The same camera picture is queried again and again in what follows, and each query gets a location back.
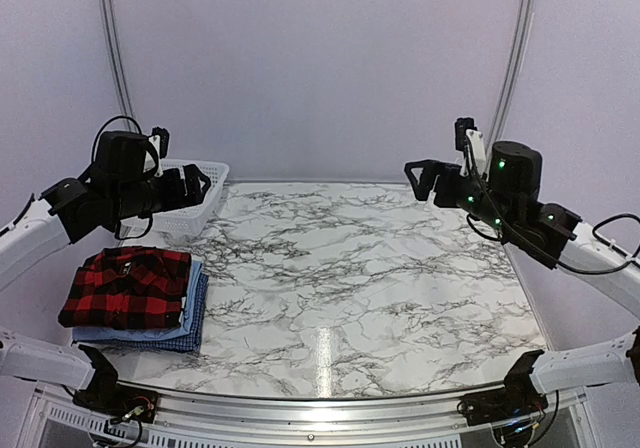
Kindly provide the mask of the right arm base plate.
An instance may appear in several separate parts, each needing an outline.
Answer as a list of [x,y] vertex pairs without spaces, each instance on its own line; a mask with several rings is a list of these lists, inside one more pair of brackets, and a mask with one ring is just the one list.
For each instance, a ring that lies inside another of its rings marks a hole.
[[502,387],[465,394],[457,405],[457,412],[469,426],[477,426],[523,417],[547,407],[544,395],[521,388]]

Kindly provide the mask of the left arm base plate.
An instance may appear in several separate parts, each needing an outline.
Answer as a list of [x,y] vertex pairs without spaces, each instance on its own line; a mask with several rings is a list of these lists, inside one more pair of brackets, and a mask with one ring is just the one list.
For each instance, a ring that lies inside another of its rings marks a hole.
[[126,413],[141,407],[143,411],[137,418],[143,423],[152,423],[156,417],[159,393],[116,384],[101,392],[77,390],[72,400],[76,406],[110,415],[112,418],[123,417]]

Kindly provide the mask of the light blue shirt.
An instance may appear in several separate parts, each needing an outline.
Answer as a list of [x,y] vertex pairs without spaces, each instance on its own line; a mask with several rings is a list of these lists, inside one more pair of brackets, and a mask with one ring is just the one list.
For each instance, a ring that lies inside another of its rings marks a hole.
[[106,327],[77,327],[72,337],[76,342],[164,342],[187,335],[195,324],[196,302],[201,298],[202,263],[192,261],[186,297],[183,299],[180,326],[169,329],[115,330]]

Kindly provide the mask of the blue checked shirt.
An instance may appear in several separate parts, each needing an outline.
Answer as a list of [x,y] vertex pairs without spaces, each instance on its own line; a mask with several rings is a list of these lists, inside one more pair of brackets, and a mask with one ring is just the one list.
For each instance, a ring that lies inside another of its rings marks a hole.
[[191,331],[185,335],[172,340],[166,340],[164,342],[76,342],[76,343],[89,343],[99,345],[113,345],[127,348],[135,348],[140,350],[164,350],[176,353],[197,353],[200,350],[202,342],[202,327],[204,319],[205,304],[208,290],[208,276],[201,273],[203,277],[200,279],[201,288],[203,291],[200,293],[201,298],[196,302],[195,311],[195,324],[191,328]]

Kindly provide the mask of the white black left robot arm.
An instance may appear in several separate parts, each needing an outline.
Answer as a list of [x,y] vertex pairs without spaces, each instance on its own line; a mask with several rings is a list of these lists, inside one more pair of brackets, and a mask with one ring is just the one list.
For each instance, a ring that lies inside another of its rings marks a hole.
[[[94,162],[78,178],[66,178],[29,200],[18,219],[1,230],[1,285],[7,287],[50,255],[98,227],[116,232],[124,219],[210,206],[218,187],[195,164],[162,170],[134,166],[106,168]],[[107,414],[141,402],[118,382],[113,365],[97,349],[64,347],[1,331],[4,376],[61,385],[76,405]]]

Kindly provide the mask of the red black plaid shirt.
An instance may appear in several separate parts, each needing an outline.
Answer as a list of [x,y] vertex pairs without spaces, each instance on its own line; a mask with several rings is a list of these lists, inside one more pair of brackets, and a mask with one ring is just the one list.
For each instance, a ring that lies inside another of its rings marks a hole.
[[181,325],[192,256],[144,246],[106,248],[74,275],[58,314],[65,328],[164,330]]

